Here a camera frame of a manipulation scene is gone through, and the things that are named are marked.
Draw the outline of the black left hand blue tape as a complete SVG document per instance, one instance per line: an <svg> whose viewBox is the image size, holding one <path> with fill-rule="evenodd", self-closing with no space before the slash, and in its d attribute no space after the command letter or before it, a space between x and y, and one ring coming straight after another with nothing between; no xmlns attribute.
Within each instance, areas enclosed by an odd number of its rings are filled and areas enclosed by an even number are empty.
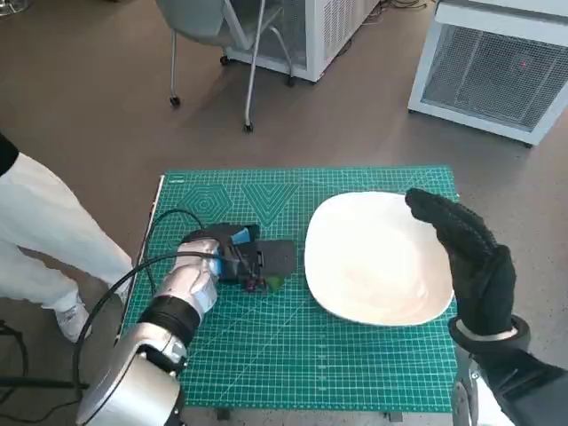
<svg viewBox="0 0 568 426"><path fill-rule="evenodd" d="M186 235L183 243L213 240L218 243L218 277L226 284L241 284L247 292L266 290L263 255L257 246L260 226L221 223Z"/></svg>

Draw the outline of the black knitted gloved right hand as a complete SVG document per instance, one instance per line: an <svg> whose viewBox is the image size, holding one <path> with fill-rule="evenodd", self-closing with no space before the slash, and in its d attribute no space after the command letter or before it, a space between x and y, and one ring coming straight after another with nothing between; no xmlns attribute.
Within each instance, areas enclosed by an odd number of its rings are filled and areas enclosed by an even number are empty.
<svg viewBox="0 0 568 426"><path fill-rule="evenodd" d="M510 333L517 276L509 248L459 202L418 188L409 189L405 201L414 218L434 227L446 250L462 328L482 339Z"/></svg>

